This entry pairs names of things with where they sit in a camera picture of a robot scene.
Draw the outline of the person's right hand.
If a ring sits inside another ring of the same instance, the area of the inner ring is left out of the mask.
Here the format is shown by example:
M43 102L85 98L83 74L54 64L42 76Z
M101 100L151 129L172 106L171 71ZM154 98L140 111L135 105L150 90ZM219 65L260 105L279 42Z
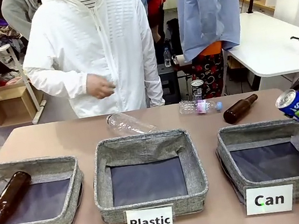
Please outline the person's right hand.
M86 93L97 99L104 99L113 95L115 85L107 79L96 74L87 74Z

